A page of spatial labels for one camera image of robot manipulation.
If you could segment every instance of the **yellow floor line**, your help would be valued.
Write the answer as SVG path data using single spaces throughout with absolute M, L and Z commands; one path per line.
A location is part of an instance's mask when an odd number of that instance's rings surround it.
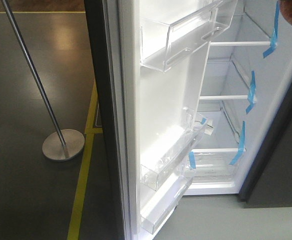
M 91 162 L 91 154 L 94 142 L 95 134 L 101 134 L 102 128 L 93 128 L 93 123 L 96 114 L 96 106 L 97 106 L 97 88 L 96 83 L 94 83 L 91 93 L 91 100 L 88 110 L 87 122 L 86 122 L 86 142 L 84 147 L 84 153 L 82 157 L 76 195 L 74 200 L 74 205 L 72 207 L 72 214 L 69 224 L 68 237 L 67 240 L 78 240 L 80 233 L 80 225 L 81 225 L 81 217 L 82 210 L 84 207 L 86 187 L 89 175 L 89 167 Z
M 91 100 L 90 100 L 89 110 L 88 110 L 86 129 L 92 129 L 93 126 L 94 126 L 94 119 L 95 119 L 95 114 L 96 114 L 97 100 L 98 100 L 97 87 L 96 87 L 96 83 L 94 83 L 94 86 L 92 88 L 92 93 L 91 93 Z
M 82 157 L 78 184 L 76 189 L 76 195 L 74 200 L 74 205 L 72 207 L 72 214 L 69 224 L 68 237 L 67 240 L 78 240 L 80 225 L 81 225 L 81 217 L 82 217 L 82 209 L 84 207 L 85 194 L 86 194 L 86 186 L 89 174 L 89 166 L 91 160 L 92 146 L 94 141 L 94 134 L 88 134 L 86 136 L 85 149 Z
M 85 14 L 85 11 L 13 11 L 14 14 Z

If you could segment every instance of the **blue tape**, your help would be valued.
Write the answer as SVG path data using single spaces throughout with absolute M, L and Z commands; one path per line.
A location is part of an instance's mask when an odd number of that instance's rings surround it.
M 274 19 L 274 31 L 272 32 L 272 36 L 270 39 L 270 48 L 264 51 L 263 56 L 264 58 L 273 53 L 277 47 L 277 40 L 278 40 L 278 17 L 279 17 L 279 1 L 276 3 L 276 12 L 275 12 L 275 19 Z
M 239 139 L 239 145 L 238 145 L 238 152 L 237 152 L 236 156 L 229 163 L 230 165 L 235 165 L 236 162 L 239 160 L 239 158 L 244 153 L 244 149 L 245 149 L 245 125 L 246 125 L 246 123 L 245 123 L 245 121 L 243 121 L 242 128 L 241 128 L 241 135 L 240 135 L 240 139 Z
M 195 161 L 195 154 L 194 154 L 194 152 L 191 151 L 188 155 L 189 155 L 190 167 L 192 169 L 196 169 L 196 161 Z
M 202 120 L 201 120 L 201 123 L 200 123 L 200 124 L 201 124 L 201 125 L 204 125 L 205 122 L 206 122 L 206 120 L 207 120 L 207 119 L 203 117 Z
M 251 71 L 251 82 L 249 87 L 249 93 L 248 93 L 248 101 L 250 105 L 246 108 L 246 114 L 252 110 L 252 108 L 255 106 L 254 103 L 254 96 L 256 92 L 256 79 L 255 79 L 255 71 Z

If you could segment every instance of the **metal pole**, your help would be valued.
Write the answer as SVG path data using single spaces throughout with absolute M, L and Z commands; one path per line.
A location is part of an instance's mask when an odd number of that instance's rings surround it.
M 1 2 L 2 2 L 3 6 L 4 6 L 5 10 L 6 10 L 7 16 L 9 18 L 9 21 L 10 21 L 11 25 L 12 25 L 12 28 L 14 29 L 14 32 L 15 32 L 16 37 L 18 39 L 19 45 L 20 45 L 20 47 L 21 47 L 21 49 L 22 49 L 22 51 L 23 51 L 23 53 L 25 55 L 25 58 L 26 58 L 27 63 L 29 65 L 29 67 L 30 67 L 32 75 L 34 76 L 34 79 L 35 79 L 35 81 L 37 83 L 37 86 L 39 88 L 40 94 L 41 94 L 41 96 L 42 96 L 42 98 L 43 98 L 43 100 L 45 102 L 45 105 L 47 107 L 47 110 L 49 112 L 51 120 L 52 120 L 52 122 L 53 122 L 53 124 L 55 126 L 55 129 L 57 131 L 58 137 L 59 137 L 59 139 L 61 141 L 61 145 L 62 145 L 63 149 L 67 150 L 66 149 L 67 148 L 66 141 L 65 141 L 65 139 L 64 139 L 64 137 L 63 137 L 63 135 L 61 133 L 61 130 L 60 130 L 58 122 L 57 122 L 57 119 L 56 119 L 56 117 L 54 115 L 54 112 L 53 112 L 53 110 L 51 108 L 51 105 L 49 103 L 49 100 L 48 100 L 48 97 L 46 95 L 45 89 L 44 89 L 44 87 L 43 87 L 43 85 L 42 85 L 42 83 L 40 81 L 40 78 L 39 78 L 39 75 L 37 73 L 36 67 L 35 67 L 34 63 L 32 62 L 31 56 L 29 54 L 29 51 L 28 51 L 27 46 L 25 44 L 25 41 L 24 41 L 24 39 L 23 39 L 23 37 L 21 35 L 21 32 L 20 32 L 19 27 L 18 27 L 18 24 L 17 24 L 16 19 L 14 17 L 14 14 L 13 14 L 11 8 L 10 8 L 10 5 L 9 5 L 7 0 L 1 0 Z

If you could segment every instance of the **round metal base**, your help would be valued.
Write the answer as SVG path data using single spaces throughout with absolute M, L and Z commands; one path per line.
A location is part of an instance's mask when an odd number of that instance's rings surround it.
M 81 132 L 73 129 L 61 130 L 66 141 L 66 148 L 63 148 L 57 132 L 49 135 L 42 145 L 42 152 L 52 161 L 64 162 L 77 156 L 85 145 L 85 137 Z

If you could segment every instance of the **stanchion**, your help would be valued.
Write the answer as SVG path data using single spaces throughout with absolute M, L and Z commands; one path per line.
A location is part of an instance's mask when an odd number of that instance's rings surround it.
M 56 132 L 49 135 L 44 141 L 42 145 L 42 152 L 47 158 L 53 161 L 64 162 L 64 161 L 70 160 L 82 151 L 85 144 L 85 138 L 77 130 L 73 130 L 73 129 L 60 130 L 57 119 L 49 103 L 45 89 L 40 81 L 36 67 L 31 59 L 31 56 L 29 54 L 25 41 L 21 35 L 18 24 L 14 17 L 14 14 L 10 8 L 10 5 L 7 0 L 1 0 L 1 2 L 5 8 L 5 11 L 11 23 L 11 26 L 18 39 L 19 45 L 24 53 L 24 56 L 27 60 L 31 73 L 36 81 L 36 84 L 38 86 L 42 99 L 44 100 L 44 103 L 47 107 L 51 120 L 56 129 Z

